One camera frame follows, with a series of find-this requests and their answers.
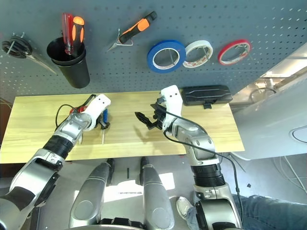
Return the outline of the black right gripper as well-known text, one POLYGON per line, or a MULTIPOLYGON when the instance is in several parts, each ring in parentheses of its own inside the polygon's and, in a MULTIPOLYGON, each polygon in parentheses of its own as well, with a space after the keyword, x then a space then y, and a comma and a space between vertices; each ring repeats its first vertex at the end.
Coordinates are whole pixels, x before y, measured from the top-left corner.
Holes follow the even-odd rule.
POLYGON ((147 118, 141 112, 135 112, 137 119, 146 125, 146 127, 151 130, 155 127, 163 128, 163 121, 166 117, 166 107, 165 107, 165 99, 164 97, 157 98, 154 104, 151 104, 151 107, 154 109, 153 119, 156 119, 156 122, 151 122, 149 118, 147 118))

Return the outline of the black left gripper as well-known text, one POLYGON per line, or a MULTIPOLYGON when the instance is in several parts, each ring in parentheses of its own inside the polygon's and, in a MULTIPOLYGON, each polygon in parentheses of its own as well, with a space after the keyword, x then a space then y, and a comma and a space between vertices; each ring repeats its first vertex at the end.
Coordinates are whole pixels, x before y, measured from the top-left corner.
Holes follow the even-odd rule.
MULTIPOLYGON (((81 107, 87 106, 92 99, 96 97, 96 94, 91 94, 86 101, 81 105, 81 107)), ((97 120, 96 120, 96 126, 100 125, 101 129, 107 129, 110 126, 109 122, 104 122, 103 121, 103 115, 100 115, 97 120)))

